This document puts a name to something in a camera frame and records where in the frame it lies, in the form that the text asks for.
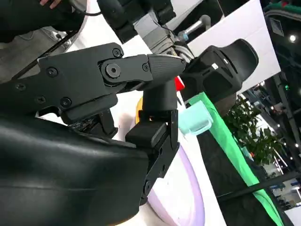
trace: person's hand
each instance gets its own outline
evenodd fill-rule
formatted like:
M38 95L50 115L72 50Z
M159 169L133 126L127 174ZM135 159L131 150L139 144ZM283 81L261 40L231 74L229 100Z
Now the person's hand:
M51 8L51 9L55 8L61 1L62 1L62 0L54 0L54 1L52 2L52 4L50 5L50 8ZM40 1L40 4L41 4L42 6L44 6L47 2L49 2L49 0L41 0L41 1Z

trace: yellow object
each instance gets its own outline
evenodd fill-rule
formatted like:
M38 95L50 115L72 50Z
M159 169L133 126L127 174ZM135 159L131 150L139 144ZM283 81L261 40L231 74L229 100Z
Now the yellow object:
M142 110L143 97L137 103L136 107L136 124L139 122L139 111Z

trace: purple plate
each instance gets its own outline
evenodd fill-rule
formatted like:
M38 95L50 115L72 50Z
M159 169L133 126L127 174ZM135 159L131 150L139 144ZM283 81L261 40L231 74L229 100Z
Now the purple plate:
M166 176L157 179L148 200L158 216L171 226L205 225L200 186L181 145Z

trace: red object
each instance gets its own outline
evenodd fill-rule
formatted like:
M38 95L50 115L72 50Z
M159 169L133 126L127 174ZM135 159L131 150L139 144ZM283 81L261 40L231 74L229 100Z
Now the red object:
M285 7L286 5L288 5L288 2L287 2L287 1L282 1L281 6L282 6L282 7Z
M184 85L182 79L181 79L179 76L176 77L176 78L174 79L174 81L175 81L175 89L176 89L177 91L181 91L182 89L185 88L185 85Z

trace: gray floor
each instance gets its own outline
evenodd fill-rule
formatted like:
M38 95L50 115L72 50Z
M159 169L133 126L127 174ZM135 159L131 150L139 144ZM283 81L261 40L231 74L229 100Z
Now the gray floor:
M55 42L41 30L34 32L32 40L16 37L9 47L0 49L0 83L9 81L16 73L54 44ZM61 52L64 52L64 48L57 49L54 54ZM36 66L26 75L34 75L39 71L39 67Z

